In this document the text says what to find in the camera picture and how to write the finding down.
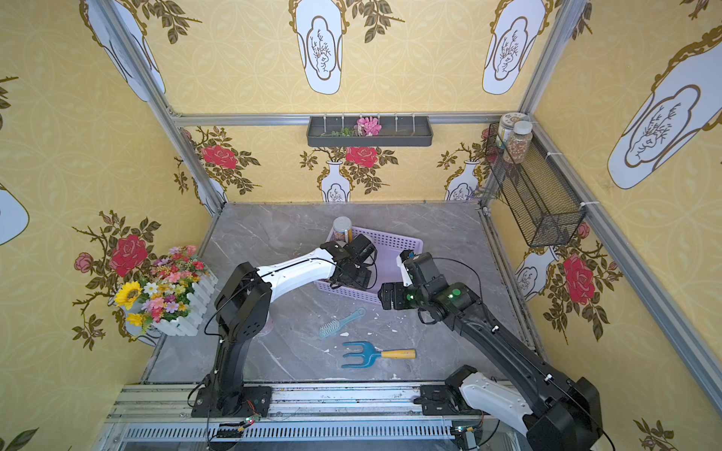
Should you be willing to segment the tall can with spoon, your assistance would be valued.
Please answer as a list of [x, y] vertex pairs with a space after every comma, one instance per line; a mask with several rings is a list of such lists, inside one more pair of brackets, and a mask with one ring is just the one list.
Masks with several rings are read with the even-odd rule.
[[346, 216], [337, 217], [332, 225], [332, 240], [349, 244], [353, 240], [352, 221]]

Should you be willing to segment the purple plastic basket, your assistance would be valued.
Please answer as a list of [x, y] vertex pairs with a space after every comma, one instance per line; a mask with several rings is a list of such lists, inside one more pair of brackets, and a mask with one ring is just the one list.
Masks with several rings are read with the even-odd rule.
[[383, 283], [402, 281], [402, 270], [398, 266], [397, 258], [400, 257], [402, 251], [406, 250], [420, 254], [423, 251], [423, 241], [379, 230], [364, 229], [364, 227], [355, 225], [351, 228], [351, 235], [353, 239], [358, 235], [365, 236], [376, 249], [375, 258], [367, 259], [370, 270], [369, 288], [365, 291], [348, 287], [333, 289], [325, 280], [315, 281], [314, 285], [321, 292], [327, 294], [336, 294], [378, 306], [380, 304], [378, 292]]

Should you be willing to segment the pull-tab can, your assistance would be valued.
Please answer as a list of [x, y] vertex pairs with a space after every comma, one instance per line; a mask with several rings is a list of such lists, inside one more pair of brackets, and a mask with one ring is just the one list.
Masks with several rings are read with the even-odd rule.
[[268, 316], [265, 321], [265, 325], [263, 325], [263, 327], [259, 331], [259, 334], [257, 334], [257, 337], [268, 336], [268, 334], [270, 334], [270, 332], [272, 332], [272, 330], [274, 329], [274, 325], [275, 324], [274, 324], [273, 319], [270, 316]]

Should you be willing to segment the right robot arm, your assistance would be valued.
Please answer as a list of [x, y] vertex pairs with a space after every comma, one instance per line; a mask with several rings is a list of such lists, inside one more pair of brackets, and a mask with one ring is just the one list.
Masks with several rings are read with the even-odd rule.
[[572, 381], [510, 332], [462, 282], [447, 283], [429, 253], [403, 251], [402, 281], [378, 293], [385, 310], [415, 309], [443, 323], [480, 350], [513, 385], [479, 372], [461, 379], [466, 405], [490, 413], [526, 436], [534, 450], [589, 450], [605, 434], [600, 393], [587, 379]]

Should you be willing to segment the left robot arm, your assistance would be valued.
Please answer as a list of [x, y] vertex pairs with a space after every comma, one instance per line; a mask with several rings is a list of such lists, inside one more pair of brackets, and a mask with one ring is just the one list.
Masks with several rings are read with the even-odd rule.
[[246, 387], [244, 364], [251, 341], [268, 321], [270, 306], [279, 297], [319, 280], [334, 287], [367, 291], [377, 250], [360, 234], [349, 244], [325, 242], [310, 253], [275, 265], [238, 265], [216, 301], [211, 321], [218, 346], [214, 366], [197, 389], [191, 417], [265, 417], [272, 388]]

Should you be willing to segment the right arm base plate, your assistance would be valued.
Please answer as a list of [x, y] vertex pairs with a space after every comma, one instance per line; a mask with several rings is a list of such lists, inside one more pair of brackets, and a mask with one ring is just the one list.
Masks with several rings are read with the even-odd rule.
[[461, 415], [467, 410], [461, 392], [445, 384], [422, 385], [419, 387], [419, 396], [413, 404], [419, 405], [423, 415]]

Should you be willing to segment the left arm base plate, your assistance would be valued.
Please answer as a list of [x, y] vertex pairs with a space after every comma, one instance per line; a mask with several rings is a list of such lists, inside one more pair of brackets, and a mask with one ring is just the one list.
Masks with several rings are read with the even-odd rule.
[[259, 415], [267, 417], [272, 401], [273, 389], [263, 385], [245, 385], [241, 391], [229, 395], [218, 395], [203, 386], [193, 404], [193, 418], [241, 418]]

